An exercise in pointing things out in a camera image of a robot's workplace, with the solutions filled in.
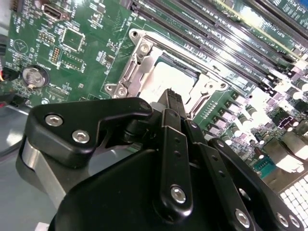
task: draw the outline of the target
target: dimm slot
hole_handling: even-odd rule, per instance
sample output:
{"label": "dimm slot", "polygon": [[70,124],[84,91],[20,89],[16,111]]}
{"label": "dimm slot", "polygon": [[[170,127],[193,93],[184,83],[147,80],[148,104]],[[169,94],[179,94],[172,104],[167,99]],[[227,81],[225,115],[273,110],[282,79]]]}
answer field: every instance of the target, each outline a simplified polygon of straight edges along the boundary
{"label": "dimm slot", "polygon": [[269,12],[265,7],[263,7],[261,4],[256,2],[256,0],[247,0],[245,1],[248,5],[253,7],[253,10],[256,10],[257,13],[259,13],[261,16],[265,17],[267,20],[269,20],[271,23],[273,23],[275,26],[279,27],[283,31],[285,31],[289,36],[291,36],[295,41],[302,44],[304,47],[308,47],[308,34],[305,34],[307,30],[301,30],[298,32],[296,29],[296,26],[294,26],[295,29],[293,29],[293,26],[290,27],[286,23],[284,23],[282,20],[280,20],[278,17],[273,15],[271,12]]}
{"label": "dimm slot", "polygon": [[[228,22],[232,27],[238,29],[239,31],[241,31],[242,33],[244,33],[247,37],[249,37],[253,42],[255,42],[256,44],[258,44],[260,47],[265,48],[266,50],[270,51],[271,53],[274,53],[278,59],[280,59],[283,62],[286,62],[285,59],[277,53],[277,50],[274,49],[273,47],[271,47],[269,44],[267,44],[266,42],[260,40],[257,36],[255,36],[254,34],[252,34],[251,32],[249,32],[246,28],[242,27],[241,25],[231,21],[224,13],[218,11],[214,5],[212,5],[212,3],[210,2],[200,2],[199,0],[196,0],[198,2],[198,4],[205,6],[208,10],[210,10],[212,13],[216,14],[219,16],[219,18],[221,18],[222,20]],[[206,14],[204,12],[202,12],[200,9],[198,9],[196,6],[194,6],[193,4],[189,3],[194,10],[196,10],[196,12],[200,12],[203,14],[204,17],[206,17]]]}
{"label": "dimm slot", "polygon": [[227,68],[229,68],[232,72],[237,74],[239,77],[247,80],[248,82],[259,85],[262,83],[259,79],[253,78],[246,74],[242,69],[235,66],[233,63],[229,62],[228,60],[222,58],[221,56],[215,54],[211,49],[205,47],[204,45],[200,45],[198,42],[196,42],[194,39],[188,37],[182,32],[179,32],[178,29],[174,28],[172,25],[166,23],[165,21],[161,20],[158,16],[153,14],[152,12],[148,11],[145,7],[140,5],[138,2],[135,2],[139,7],[136,8],[136,13],[138,13],[140,16],[158,23],[160,26],[167,29],[171,34],[174,36],[179,37],[180,39],[184,39],[190,46],[192,46],[194,49],[196,49],[199,52],[206,52],[206,55],[210,57],[213,60],[217,60],[222,65],[225,65]]}
{"label": "dimm slot", "polygon": [[196,19],[199,20],[199,22],[202,22],[203,24],[207,25],[208,27],[215,27],[215,30],[221,33],[226,38],[230,39],[234,43],[236,43],[238,46],[240,46],[243,50],[253,50],[249,51],[251,56],[258,57],[262,60],[266,65],[268,65],[271,68],[275,68],[277,62],[276,60],[266,56],[263,54],[260,50],[258,50],[256,47],[254,47],[251,43],[248,41],[245,41],[241,39],[239,36],[237,36],[234,33],[231,33],[229,30],[225,28],[224,25],[222,25],[219,22],[215,22],[212,18],[208,17],[204,12],[198,10],[197,8],[193,7],[190,3],[182,0],[171,0],[173,2],[177,2],[181,5],[181,7],[188,12],[189,14],[193,15]]}
{"label": "dimm slot", "polygon": [[280,18],[284,23],[297,31],[297,33],[304,35],[308,38],[308,30],[299,24],[292,17],[287,15],[285,12],[281,11],[277,6],[272,4],[269,0],[257,0],[259,4],[261,4],[264,8],[270,11],[273,15]]}
{"label": "dimm slot", "polygon": [[[176,14],[175,11],[172,11],[171,9],[168,9],[166,6],[162,5],[161,2],[155,1],[155,0],[151,0],[149,1],[147,4],[149,4],[152,7],[158,7],[159,9],[161,9],[162,11],[166,12],[168,14],[168,16],[170,18],[173,18],[173,20],[175,20],[177,23],[182,24],[183,27],[188,26],[188,28],[194,33],[194,34],[198,34],[199,36],[203,37],[204,40],[207,40],[208,42],[210,42],[208,39],[206,39],[209,34],[207,34],[207,32],[202,31],[201,29],[197,28],[195,25],[184,21],[184,19],[181,17],[181,15]],[[222,44],[222,42],[220,40],[218,40],[216,37],[212,37],[212,42],[213,44],[218,47],[221,50],[225,50],[224,46],[226,46],[225,44]],[[247,67],[249,67],[251,70],[255,70],[255,72],[261,76],[261,77],[266,77],[267,72],[265,72],[263,69],[261,69],[258,65],[256,65],[255,63],[253,63],[251,60],[249,60],[246,56],[243,56],[242,54],[236,54],[236,51],[232,50],[232,51],[227,51],[227,53],[232,56],[234,59],[239,60],[240,62],[242,62],[243,64],[246,64]]]}

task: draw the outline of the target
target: metal bracket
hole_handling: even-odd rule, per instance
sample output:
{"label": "metal bracket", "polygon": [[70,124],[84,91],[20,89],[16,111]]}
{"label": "metal bracket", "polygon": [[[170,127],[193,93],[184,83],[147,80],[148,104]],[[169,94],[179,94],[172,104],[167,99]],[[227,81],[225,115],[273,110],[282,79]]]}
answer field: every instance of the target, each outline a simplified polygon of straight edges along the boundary
{"label": "metal bracket", "polygon": [[26,139],[23,151],[23,162],[35,171],[39,181],[56,208],[75,185],[87,179],[88,168],[71,169],[60,165],[52,158],[35,149]]}

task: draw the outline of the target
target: green circuit board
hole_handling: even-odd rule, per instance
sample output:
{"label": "green circuit board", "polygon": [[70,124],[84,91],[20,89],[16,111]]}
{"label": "green circuit board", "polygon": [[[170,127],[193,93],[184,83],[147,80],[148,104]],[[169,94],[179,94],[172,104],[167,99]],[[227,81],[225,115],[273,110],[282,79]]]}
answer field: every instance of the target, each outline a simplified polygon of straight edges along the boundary
{"label": "green circuit board", "polygon": [[[260,23],[258,27],[274,40],[250,27],[250,36],[240,34],[245,46],[230,44],[231,36],[223,28],[238,34],[236,26],[247,25],[243,20],[238,21],[238,17],[224,8],[219,0],[212,1],[211,6],[197,0],[187,0],[185,4],[178,4],[174,0],[137,0],[136,4],[141,7],[138,12],[123,7],[119,2],[54,1],[54,6],[69,13],[66,19],[54,21],[31,0],[25,0],[23,12],[12,13],[5,66],[22,71],[31,64],[37,64],[48,71],[50,82],[37,90],[27,88],[20,78],[2,82],[0,94],[16,92],[27,99],[26,103],[30,107],[47,103],[109,99],[110,95],[105,92],[104,86],[118,82],[135,48],[129,39],[129,30],[144,29],[168,38],[206,61],[209,66],[220,67],[220,75],[230,87],[224,92],[215,92],[195,117],[201,129],[206,129],[236,91],[245,97],[254,91],[256,87],[246,76],[261,81],[273,65],[288,68],[290,64],[276,51],[289,54],[294,62],[298,59],[288,51],[297,50],[301,55],[307,52],[307,48],[295,41],[292,35],[281,31],[260,15],[257,17]],[[282,2],[279,6],[286,9]],[[234,0],[233,9],[242,13],[247,11],[247,6],[243,0]],[[306,25],[306,12],[299,8],[295,11],[299,11],[300,16],[296,18],[298,23]],[[197,44],[203,50],[200,51],[192,44]],[[215,57],[224,57],[231,69],[219,63]],[[239,145],[243,145],[240,142],[235,144],[237,150],[241,149]],[[243,158],[253,158],[249,144],[244,143],[243,150],[247,150]]]}

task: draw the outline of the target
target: capacitor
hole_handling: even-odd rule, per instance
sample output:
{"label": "capacitor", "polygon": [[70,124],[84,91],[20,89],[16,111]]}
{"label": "capacitor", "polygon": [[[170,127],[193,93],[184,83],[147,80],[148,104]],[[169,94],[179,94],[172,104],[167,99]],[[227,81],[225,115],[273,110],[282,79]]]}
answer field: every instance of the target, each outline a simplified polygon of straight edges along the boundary
{"label": "capacitor", "polygon": [[299,100],[303,97],[303,94],[301,92],[299,92],[297,89],[292,88],[292,87],[286,93],[295,100]]}
{"label": "capacitor", "polygon": [[256,147],[254,151],[259,160],[265,157],[264,153],[258,147]]}
{"label": "capacitor", "polygon": [[284,126],[284,129],[286,129],[287,131],[293,131],[293,127],[291,126],[290,123],[289,123],[289,124],[286,124],[286,125]]}
{"label": "capacitor", "polygon": [[299,122],[296,120],[296,119],[292,119],[290,124],[293,126],[293,127],[297,127],[299,125]]}
{"label": "capacitor", "polygon": [[256,141],[255,140],[250,140],[249,143],[250,143],[250,145],[254,146],[256,144]]}
{"label": "capacitor", "polygon": [[254,136],[255,136],[255,139],[258,141],[259,144],[263,145],[265,143],[262,136],[260,135],[260,133],[256,132],[254,134]]}
{"label": "capacitor", "polygon": [[308,91],[308,83],[302,80],[299,80],[296,84],[296,87],[298,87],[303,92]]}
{"label": "capacitor", "polygon": [[294,106],[294,108],[303,115],[308,116],[308,103],[306,103],[305,101],[299,100]]}
{"label": "capacitor", "polygon": [[22,78],[30,89],[37,89],[49,83],[48,72],[39,65],[30,65],[22,71]]}
{"label": "capacitor", "polygon": [[248,108],[248,109],[247,109],[247,112],[249,113],[249,115],[250,115],[253,119],[257,118],[258,115],[259,115],[258,111],[257,111],[254,107]]}
{"label": "capacitor", "polygon": [[246,116],[241,115],[241,116],[239,117],[239,120],[240,120],[241,124],[243,125],[243,127],[245,127],[245,128],[250,127],[251,121],[248,120]]}
{"label": "capacitor", "polygon": [[236,126],[236,124],[233,124],[233,126],[231,127],[231,131],[235,137],[240,137],[242,135],[241,130]]}
{"label": "capacitor", "polygon": [[227,135],[223,136],[221,139],[229,146],[232,144],[231,138]]}

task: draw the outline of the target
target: ram slot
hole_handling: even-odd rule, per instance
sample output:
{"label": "ram slot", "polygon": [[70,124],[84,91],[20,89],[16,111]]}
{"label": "ram slot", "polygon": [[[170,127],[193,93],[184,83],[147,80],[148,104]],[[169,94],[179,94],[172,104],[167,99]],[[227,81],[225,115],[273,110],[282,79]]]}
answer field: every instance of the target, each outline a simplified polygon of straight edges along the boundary
{"label": "ram slot", "polygon": [[305,29],[298,29],[296,28],[297,23],[294,25],[291,24],[291,26],[287,25],[284,20],[283,16],[276,17],[272,12],[268,11],[265,7],[263,7],[261,4],[259,4],[256,0],[247,0],[245,1],[246,4],[253,7],[253,10],[255,10],[258,14],[269,20],[271,23],[273,23],[275,26],[279,27],[283,31],[285,31],[289,36],[291,36],[295,41],[299,42],[305,47],[308,47],[308,34],[307,30]]}
{"label": "ram slot", "polygon": [[[175,10],[168,8],[168,6],[162,3],[161,1],[151,0],[150,3],[148,4],[154,6],[154,8],[158,8],[164,11],[165,13],[167,13],[167,15],[169,15],[170,18],[173,18],[177,23],[181,23],[182,25],[187,26],[193,33],[201,35],[204,40],[207,40],[208,42],[213,42],[216,47],[220,48],[221,50],[225,50],[225,47],[227,46],[227,44],[224,44],[220,39],[211,35],[209,32],[205,30],[201,30],[200,28],[196,27],[188,20],[185,20],[185,18],[183,18],[183,15],[180,15]],[[264,70],[263,68],[261,68],[260,64],[256,64],[251,59],[247,58],[245,55],[235,50],[230,49],[229,51],[227,51],[227,53],[230,56],[232,56],[234,59],[240,60],[240,62],[243,62],[243,63],[247,63],[247,66],[249,66],[252,69],[255,69],[259,76],[263,76],[263,77],[266,76],[269,69],[273,68],[273,66],[270,65],[270,67],[268,67],[267,70]]]}
{"label": "ram slot", "polygon": [[239,68],[232,62],[216,54],[214,51],[204,46],[203,44],[200,44],[195,39],[190,38],[187,34],[182,33],[181,31],[178,30],[178,28],[174,27],[170,23],[167,23],[165,20],[162,20],[159,16],[149,11],[143,5],[140,5],[138,1],[135,1],[135,4],[138,5],[138,7],[136,7],[135,13],[138,13],[140,16],[144,17],[145,19],[148,19],[149,21],[158,23],[161,27],[168,30],[170,34],[173,34],[174,36],[179,37],[179,39],[183,39],[191,47],[193,47],[199,52],[206,54],[206,56],[208,56],[209,58],[216,60],[217,62],[226,66],[228,69],[230,69],[233,73],[237,74],[239,77],[251,82],[254,85],[259,85],[261,83],[260,79],[250,76],[249,73],[243,71],[243,69]]}

